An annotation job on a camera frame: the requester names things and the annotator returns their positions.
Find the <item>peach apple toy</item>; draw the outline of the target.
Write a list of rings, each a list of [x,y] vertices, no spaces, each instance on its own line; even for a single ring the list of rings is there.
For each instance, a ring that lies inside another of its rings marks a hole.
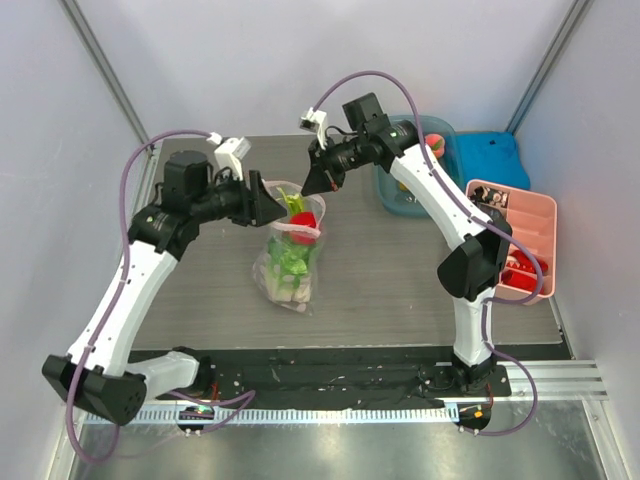
[[[289,224],[310,229],[315,229],[317,227],[316,218],[310,211],[304,211],[292,215],[289,220]],[[289,233],[289,237],[291,241],[297,245],[310,246],[314,245],[317,242],[317,238],[306,231],[292,231]]]

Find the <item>green lettuce head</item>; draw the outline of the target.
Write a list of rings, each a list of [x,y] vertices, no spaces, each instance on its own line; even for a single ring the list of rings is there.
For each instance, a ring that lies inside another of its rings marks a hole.
[[[319,255],[322,242],[322,220],[325,216],[326,204],[319,195],[308,197],[301,195],[301,187],[285,181],[274,181],[266,184],[272,196],[287,210],[287,216],[269,225],[269,237],[266,253],[269,255],[267,265],[270,271],[278,276],[285,275],[306,276],[313,274],[316,258]],[[314,214],[317,227],[310,229],[289,224],[292,215],[304,211]],[[294,244],[289,233],[292,231],[306,231],[317,238],[314,245],[305,246]]]

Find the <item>clear pink-dotted zip bag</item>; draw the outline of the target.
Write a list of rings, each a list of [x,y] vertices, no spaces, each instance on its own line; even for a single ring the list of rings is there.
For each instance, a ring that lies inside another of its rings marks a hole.
[[[252,267],[253,279],[272,303],[310,315],[325,239],[326,202],[320,195],[304,196],[302,187],[292,182],[264,185],[286,216],[269,225],[267,241]]]

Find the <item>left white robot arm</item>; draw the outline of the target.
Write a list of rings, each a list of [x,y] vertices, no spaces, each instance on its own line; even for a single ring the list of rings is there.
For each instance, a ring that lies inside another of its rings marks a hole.
[[[202,152],[172,154],[153,201],[132,218],[121,265],[98,309],[66,355],[45,360],[45,379],[68,405],[118,426],[131,422],[146,401],[173,391],[205,397],[213,385],[209,356],[176,347],[132,363],[133,341],[202,224],[229,219],[260,227],[285,215],[259,171],[240,177],[227,166],[215,171]]]

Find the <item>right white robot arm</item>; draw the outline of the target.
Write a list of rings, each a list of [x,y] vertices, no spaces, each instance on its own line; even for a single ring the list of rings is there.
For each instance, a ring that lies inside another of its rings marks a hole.
[[[451,380],[460,393],[475,394],[496,368],[490,300],[505,267],[511,227],[503,218],[491,219],[464,195],[426,145],[418,121],[391,121],[373,93],[343,110],[351,132],[341,141],[328,137],[325,112],[309,109],[301,116],[300,128],[316,136],[308,148],[310,170],[302,193],[336,191],[347,172],[368,164],[383,168],[409,190],[450,249],[437,277],[454,305]]]

